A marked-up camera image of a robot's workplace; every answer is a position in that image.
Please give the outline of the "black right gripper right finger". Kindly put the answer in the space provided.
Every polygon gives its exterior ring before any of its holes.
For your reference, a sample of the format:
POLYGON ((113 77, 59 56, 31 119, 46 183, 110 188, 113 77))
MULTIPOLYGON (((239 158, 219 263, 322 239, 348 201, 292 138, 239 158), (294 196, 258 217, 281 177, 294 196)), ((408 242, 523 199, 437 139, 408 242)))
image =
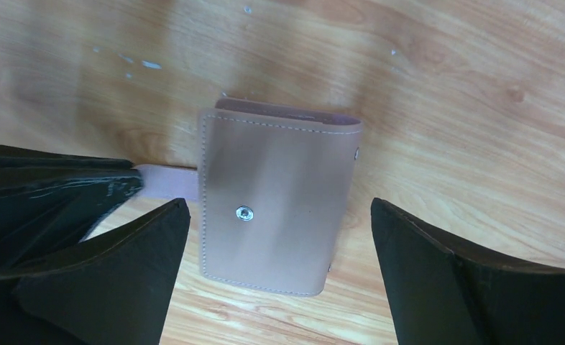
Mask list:
POLYGON ((565 344, 565 269, 486 248, 375 198, 372 236, 400 344, 565 344))

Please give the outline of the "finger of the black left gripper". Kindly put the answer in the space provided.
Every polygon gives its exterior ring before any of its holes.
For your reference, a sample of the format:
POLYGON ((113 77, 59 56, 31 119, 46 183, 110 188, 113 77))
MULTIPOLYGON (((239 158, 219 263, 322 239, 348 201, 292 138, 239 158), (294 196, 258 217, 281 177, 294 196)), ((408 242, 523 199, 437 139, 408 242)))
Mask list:
POLYGON ((77 244, 143 185, 128 160, 0 144, 0 268, 77 244))

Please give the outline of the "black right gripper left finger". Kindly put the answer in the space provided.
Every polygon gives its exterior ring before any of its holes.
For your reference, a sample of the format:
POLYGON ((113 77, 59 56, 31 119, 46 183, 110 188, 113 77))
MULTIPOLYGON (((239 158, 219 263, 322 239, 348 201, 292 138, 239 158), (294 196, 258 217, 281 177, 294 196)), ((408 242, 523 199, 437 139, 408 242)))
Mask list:
POLYGON ((188 236, 182 198, 0 269, 0 344, 158 344, 188 236))

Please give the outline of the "beige leather card holder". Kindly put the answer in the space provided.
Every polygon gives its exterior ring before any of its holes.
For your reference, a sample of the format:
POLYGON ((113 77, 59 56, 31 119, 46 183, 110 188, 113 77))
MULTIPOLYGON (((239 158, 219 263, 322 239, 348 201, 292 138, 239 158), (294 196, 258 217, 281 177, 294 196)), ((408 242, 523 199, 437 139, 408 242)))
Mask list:
POLYGON ((205 277, 270 293, 318 295, 346 213, 362 122, 221 98, 199 113, 197 128, 196 168, 139 165, 141 195, 200 204, 205 277))

